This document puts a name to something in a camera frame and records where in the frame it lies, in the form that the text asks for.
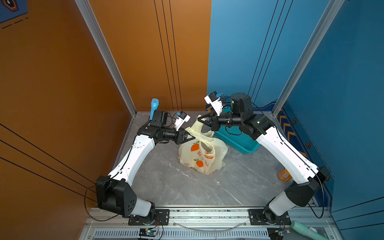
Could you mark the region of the yellow printed plastic bag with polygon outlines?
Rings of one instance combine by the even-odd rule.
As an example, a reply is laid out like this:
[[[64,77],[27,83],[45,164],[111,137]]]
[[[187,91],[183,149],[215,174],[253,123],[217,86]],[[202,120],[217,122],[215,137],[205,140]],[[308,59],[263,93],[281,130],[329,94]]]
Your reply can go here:
[[[213,131],[202,132],[203,124],[199,121],[186,128],[186,131],[196,139],[181,144],[179,148],[180,164],[210,175],[226,166],[224,158],[228,153],[227,145],[214,137]]]

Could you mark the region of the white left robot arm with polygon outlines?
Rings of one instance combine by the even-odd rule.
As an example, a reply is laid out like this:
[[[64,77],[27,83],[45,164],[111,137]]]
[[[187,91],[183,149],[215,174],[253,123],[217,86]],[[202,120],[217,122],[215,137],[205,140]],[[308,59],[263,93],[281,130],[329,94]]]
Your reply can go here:
[[[155,204],[137,197],[132,189],[134,178],[147,155],[156,144],[170,141],[184,144],[194,137],[182,128],[190,116],[177,113],[173,126],[167,125],[169,113],[155,110],[152,117],[139,128],[133,144],[121,162],[107,175],[96,181],[98,208],[124,218],[136,216],[148,221],[155,219]]]

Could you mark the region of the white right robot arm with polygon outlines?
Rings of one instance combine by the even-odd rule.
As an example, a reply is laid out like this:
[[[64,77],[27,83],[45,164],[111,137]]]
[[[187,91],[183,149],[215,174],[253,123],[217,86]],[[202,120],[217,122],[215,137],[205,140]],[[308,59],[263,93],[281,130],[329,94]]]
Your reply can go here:
[[[319,168],[295,149],[264,113],[255,114],[247,94],[231,95],[229,112],[224,111],[224,100],[225,97],[217,92],[205,96],[205,102],[213,110],[199,117],[198,121],[214,132],[221,127],[238,127],[242,134],[266,148],[292,176],[293,183],[264,207],[265,222],[276,224],[292,208],[306,207],[318,191],[324,190],[323,184],[330,175],[327,168]]]

